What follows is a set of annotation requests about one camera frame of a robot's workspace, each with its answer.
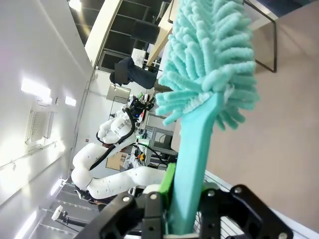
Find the teal chenille brush head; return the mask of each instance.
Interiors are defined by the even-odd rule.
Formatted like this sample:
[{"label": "teal chenille brush head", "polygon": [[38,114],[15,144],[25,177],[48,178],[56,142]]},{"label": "teal chenille brush head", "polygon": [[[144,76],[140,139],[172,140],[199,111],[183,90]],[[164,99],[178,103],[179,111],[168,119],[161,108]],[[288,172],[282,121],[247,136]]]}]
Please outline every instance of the teal chenille brush head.
[{"label": "teal chenille brush head", "polygon": [[172,92],[156,95],[158,115],[181,117],[169,228],[192,232],[214,122],[236,129],[259,100],[254,78],[250,19],[242,0],[179,0],[159,83]]}]

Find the metal frame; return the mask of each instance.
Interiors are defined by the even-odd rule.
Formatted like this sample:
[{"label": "metal frame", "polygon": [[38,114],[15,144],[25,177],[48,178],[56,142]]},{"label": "metal frame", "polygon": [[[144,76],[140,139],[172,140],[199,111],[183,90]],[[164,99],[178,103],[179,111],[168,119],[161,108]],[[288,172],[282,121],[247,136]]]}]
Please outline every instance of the metal frame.
[{"label": "metal frame", "polygon": [[[122,0],[121,4],[119,4],[118,9],[116,10],[116,14],[114,15],[114,18],[112,20],[112,24],[110,26],[110,29],[107,31],[107,34],[106,34],[105,39],[103,41],[103,44],[102,44],[103,49],[101,50],[101,54],[99,55],[99,59],[98,59],[98,62],[97,62],[98,70],[101,70],[101,71],[104,71],[104,72],[108,72],[108,73],[112,73],[114,70],[102,67],[102,62],[103,62],[104,57],[107,57],[106,55],[113,55],[113,56],[122,57],[122,58],[130,56],[130,54],[126,54],[126,53],[123,53],[123,52],[119,52],[119,51],[115,51],[115,50],[112,50],[112,49],[104,48],[104,46],[105,46],[105,44],[107,42],[107,39],[109,37],[109,33],[110,32],[115,32],[115,33],[126,35],[126,36],[129,36],[129,37],[131,36],[130,34],[127,34],[127,33],[124,33],[124,32],[120,32],[120,31],[115,31],[115,30],[111,29],[116,16],[118,15],[118,16],[126,17],[126,18],[129,18],[129,19],[132,19],[132,20],[140,20],[140,19],[137,19],[137,18],[134,18],[134,17],[123,15],[123,14],[117,14],[118,10],[119,10],[119,8],[120,8],[120,6],[122,5],[123,2],[129,2],[129,3],[132,3],[132,4],[136,4],[136,5],[145,7],[146,10],[144,12],[142,20],[146,19],[146,16],[147,16],[149,10],[151,9],[150,6],[147,6],[147,5],[144,5],[144,4],[140,4],[140,3],[137,3],[137,2],[133,2],[133,1],[130,1],[130,0]],[[133,48],[136,48],[136,44],[137,44],[137,40],[135,40],[135,42],[133,44]]]},{"label": "metal frame", "polygon": [[[165,176],[168,184],[163,193],[151,192],[134,198],[121,193],[107,205],[75,238],[76,239],[122,239],[137,225],[142,238],[162,239],[165,230],[165,211],[169,209],[174,174]],[[198,211],[200,214],[199,234],[180,235],[180,239],[225,238],[228,233],[222,229],[221,218],[230,217],[245,232],[245,238],[292,239],[292,230],[282,222],[249,188],[236,185],[225,192],[214,183],[204,183]]]},{"label": "metal frame", "polygon": [[100,46],[100,49],[99,49],[99,56],[97,57],[98,60],[97,60],[96,64],[93,66],[94,69],[98,66],[101,71],[109,72],[109,73],[112,72],[111,69],[108,69],[108,68],[105,68],[105,67],[101,67],[101,64],[102,64],[103,59],[104,59],[104,56],[105,56],[105,51],[104,51],[103,49],[104,49],[104,46],[105,46],[105,44],[106,44],[106,41],[107,41],[107,39],[108,39],[108,37],[109,37],[110,30],[111,30],[111,28],[112,28],[113,22],[114,22],[115,17],[116,17],[116,15],[117,15],[117,13],[118,13],[120,7],[121,7],[122,2],[124,2],[124,1],[121,0],[121,2],[118,4],[118,6],[117,6],[117,8],[116,8],[116,10],[115,10],[115,12],[114,12],[115,14],[114,14],[113,17],[112,17],[112,23],[110,24],[109,28],[106,30],[106,33],[105,33],[104,38],[103,38],[103,42],[102,42],[102,44],[101,44],[101,46]]},{"label": "metal frame", "polygon": [[113,97],[113,101],[112,101],[112,106],[111,106],[110,114],[109,114],[109,119],[108,119],[108,120],[110,120],[110,117],[111,117],[111,113],[112,113],[112,109],[113,109],[113,104],[114,104],[114,101],[115,101],[115,97],[117,97],[117,98],[122,98],[122,99],[127,100],[126,105],[127,105],[127,103],[129,102],[129,98],[124,98],[124,97],[120,97],[120,96],[114,96],[114,97]]},{"label": "metal frame", "polygon": [[65,230],[62,230],[62,229],[59,229],[59,228],[48,226],[46,224],[39,224],[39,226],[44,227],[46,229],[50,229],[50,230],[56,231],[56,232],[68,234],[68,235],[75,235],[75,236],[77,235],[77,233],[68,232],[68,231],[65,231]]},{"label": "metal frame", "polygon": [[258,61],[257,59],[255,59],[255,61],[256,61],[257,64],[261,65],[262,67],[264,67],[265,69],[269,70],[270,72],[276,73],[277,72],[277,58],[278,58],[278,53],[277,53],[277,48],[278,48],[278,46],[277,46],[277,24],[271,17],[269,17],[268,15],[264,14],[259,8],[257,8],[255,5],[253,5],[248,0],[244,0],[243,4],[246,4],[249,7],[251,7],[252,9],[256,10],[257,12],[259,12],[262,16],[267,18],[274,25],[274,65],[273,65],[273,69],[271,69],[270,67],[266,66],[264,63]]},{"label": "metal frame", "polygon": [[173,5],[174,5],[174,0],[171,0],[171,7],[170,7],[170,10],[169,10],[169,15],[168,15],[167,21],[168,21],[169,23],[172,23],[172,24],[173,24],[174,21],[172,21],[172,20],[170,19],[170,14],[171,14],[171,9],[173,8]]},{"label": "metal frame", "polygon": [[[212,174],[209,171],[205,171],[205,182],[212,182],[218,185],[220,189],[222,189],[225,192],[228,192],[233,185],[225,182],[221,178],[217,177],[216,175]],[[285,215],[275,211],[272,209],[272,211],[277,214],[277,216],[285,223],[287,224],[295,233],[296,238],[300,239],[310,239],[310,238],[319,238],[319,234],[317,232],[312,231],[311,229],[299,224],[298,222],[292,220],[291,218],[286,217]],[[227,226],[231,227],[237,235],[242,234],[242,231],[238,228],[238,225],[236,225],[233,221],[229,220],[228,218],[224,219],[225,224]]]},{"label": "metal frame", "polygon": [[[149,143],[149,147],[152,148],[154,151],[160,152],[160,153],[166,153],[166,154],[170,154],[170,155],[177,155],[177,152],[174,150],[169,150],[169,149],[165,149],[165,148],[160,148],[160,147],[155,147],[154,143],[155,143],[155,138],[156,138],[156,134],[157,133],[163,133],[166,135],[170,135],[173,136],[174,132],[170,131],[170,130],[165,130],[162,128],[157,128],[157,127],[152,127],[152,126],[145,126],[145,129],[147,130],[148,134],[151,133],[151,138],[150,138],[150,143]],[[152,158],[152,152],[150,150],[147,149],[146,152],[146,158],[145,158],[145,165],[147,166],[150,162],[151,162],[151,158]]]}]

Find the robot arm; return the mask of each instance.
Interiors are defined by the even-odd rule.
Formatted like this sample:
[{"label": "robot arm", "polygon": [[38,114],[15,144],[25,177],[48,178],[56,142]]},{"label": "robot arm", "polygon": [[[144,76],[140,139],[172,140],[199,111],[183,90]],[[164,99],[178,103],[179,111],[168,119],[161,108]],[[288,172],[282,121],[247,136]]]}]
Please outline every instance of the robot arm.
[{"label": "robot arm", "polygon": [[[127,113],[119,112],[116,118],[100,126],[98,137],[101,137],[105,143],[116,142],[114,144],[115,147],[106,158],[113,156],[136,141],[134,133],[127,137],[132,132],[132,123],[134,122]],[[130,169],[101,179],[93,178],[89,170],[93,164],[96,164],[96,161],[102,158],[107,150],[101,145],[90,143],[73,158],[74,170],[71,178],[77,187],[81,190],[88,190],[93,198],[104,199],[128,191],[135,186],[161,183],[165,172],[149,167]]]}]

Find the black cable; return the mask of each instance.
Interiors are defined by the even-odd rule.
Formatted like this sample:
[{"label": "black cable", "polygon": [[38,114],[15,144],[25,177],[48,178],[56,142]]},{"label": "black cable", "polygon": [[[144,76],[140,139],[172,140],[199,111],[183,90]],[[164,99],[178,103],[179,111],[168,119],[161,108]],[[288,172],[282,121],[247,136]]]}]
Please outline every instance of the black cable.
[{"label": "black cable", "polygon": [[163,134],[161,137],[159,137],[159,142],[161,142],[160,139],[161,139],[163,136],[165,136],[165,135],[166,135],[166,134]]},{"label": "black cable", "polygon": [[79,222],[79,221],[76,221],[76,220],[72,220],[70,218],[67,218],[66,217],[66,221],[64,221],[66,224],[71,224],[71,225],[75,225],[75,226],[78,226],[78,227],[86,227],[88,224],[87,223],[82,223],[82,222]]},{"label": "black cable", "polygon": [[[115,144],[121,144],[125,139],[127,139],[128,137],[130,137],[134,131],[135,131],[135,122],[133,119],[133,116],[130,112],[129,108],[126,108],[125,110],[123,110],[124,112],[126,112],[130,118],[131,124],[132,124],[132,128],[130,130],[130,132],[128,132],[126,135],[122,136],[119,141],[117,141]],[[111,151],[113,149],[115,149],[115,144],[113,144],[111,147],[108,148],[108,150],[106,150],[106,152],[98,159],[95,161],[95,163],[92,164],[92,166],[90,167],[90,171],[95,168],[96,166],[98,166],[104,159],[107,158],[107,156],[111,153]]]},{"label": "black cable", "polygon": [[99,137],[98,137],[98,131],[96,132],[96,139],[99,141],[99,142],[101,142],[101,143],[104,143]]},{"label": "black cable", "polygon": [[162,160],[162,158],[159,156],[159,154],[156,151],[154,151],[151,147],[149,147],[148,145],[142,144],[142,143],[138,143],[138,144],[143,145],[146,148],[148,148],[150,151],[152,151],[157,156],[157,158],[160,160],[160,162],[161,162],[160,164],[164,164],[167,166],[167,164]]},{"label": "black cable", "polygon": [[74,186],[75,186],[75,189],[76,189],[76,191],[78,191],[79,192],[79,194],[81,195],[81,197],[83,197],[85,200],[87,200],[88,202],[89,202],[89,200],[98,200],[99,202],[101,202],[101,203],[104,203],[104,204],[109,204],[116,196],[117,196],[117,194],[116,195],[114,195],[114,196],[111,196],[111,197],[108,197],[108,198],[104,198],[104,199],[95,199],[95,198],[93,198],[92,196],[91,196],[91,194],[89,193],[89,192],[87,192],[87,191],[84,191],[84,190],[81,190],[78,186],[76,186],[75,184],[74,184]]},{"label": "black cable", "polygon": [[72,229],[72,230],[76,231],[77,233],[79,233],[78,230],[75,230],[74,228],[69,227],[68,225],[66,225],[66,224],[64,224],[64,223],[62,223],[62,222],[59,222],[59,221],[56,221],[56,222],[57,222],[57,223],[60,223],[60,224],[62,224],[62,225],[64,225],[65,227],[67,227],[67,228],[69,228],[69,229]]}]

